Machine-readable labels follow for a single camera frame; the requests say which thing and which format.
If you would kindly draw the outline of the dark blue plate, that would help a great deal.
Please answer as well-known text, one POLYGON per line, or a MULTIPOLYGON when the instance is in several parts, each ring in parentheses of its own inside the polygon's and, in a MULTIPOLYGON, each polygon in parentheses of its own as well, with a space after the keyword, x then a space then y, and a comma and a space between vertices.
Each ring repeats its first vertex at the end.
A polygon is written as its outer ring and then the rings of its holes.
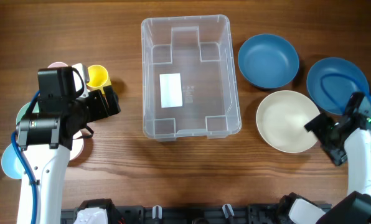
POLYGON ((310 68, 306 81, 309 96, 321 109, 341 115, 349 98, 354 92, 359 91, 359 88, 346 78, 323 77, 333 73, 357 80, 366 90, 369 89, 369 83, 359 67, 343 58, 324 58, 310 68))

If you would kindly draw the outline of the cream white bowl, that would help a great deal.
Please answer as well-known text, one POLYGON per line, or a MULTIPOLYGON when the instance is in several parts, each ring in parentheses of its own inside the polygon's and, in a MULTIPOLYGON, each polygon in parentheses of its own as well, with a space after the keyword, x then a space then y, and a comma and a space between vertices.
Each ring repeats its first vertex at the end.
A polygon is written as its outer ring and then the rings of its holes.
POLYGON ((305 95, 281 90, 261 101, 256 111, 256 126, 271 147, 295 154, 317 143, 317 137, 306 131, 304 125, 319 114, 317 106, 305 95))

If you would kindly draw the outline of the dark blue bowl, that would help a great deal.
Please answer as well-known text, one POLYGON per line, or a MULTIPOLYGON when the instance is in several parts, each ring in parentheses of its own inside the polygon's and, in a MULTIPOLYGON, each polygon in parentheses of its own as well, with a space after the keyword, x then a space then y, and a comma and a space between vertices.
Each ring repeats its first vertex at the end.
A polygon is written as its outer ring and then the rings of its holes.
POLYGON ((252 85, 274 89, 290 83, 298 74, 299 55, 286 39, 258 34, 246 40, 238 52, 241 74, 252 85))

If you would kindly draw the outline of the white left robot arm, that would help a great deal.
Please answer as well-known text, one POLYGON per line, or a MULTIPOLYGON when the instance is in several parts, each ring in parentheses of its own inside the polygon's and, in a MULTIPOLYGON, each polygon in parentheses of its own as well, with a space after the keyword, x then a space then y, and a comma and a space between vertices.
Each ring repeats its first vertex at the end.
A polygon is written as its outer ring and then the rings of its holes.
POLYGON ((88 124, 120 112, 111 86, 93 90, 85 98, 75 87, 39 88, 12 134, 12 145, 24 167, 18 223, 59 223, 65 172, 73 136, 88 124))

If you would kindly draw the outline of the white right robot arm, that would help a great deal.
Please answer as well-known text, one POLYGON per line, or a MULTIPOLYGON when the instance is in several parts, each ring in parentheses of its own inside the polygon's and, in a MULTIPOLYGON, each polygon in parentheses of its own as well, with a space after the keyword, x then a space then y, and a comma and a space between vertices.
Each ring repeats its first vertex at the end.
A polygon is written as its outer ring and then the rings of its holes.
POLYGON ((346 198, 317 222, 371 223, 371 118, 354 113, 335 122, 321 113, 304 128, 314 133, 333 164, 348 163, 346 198))

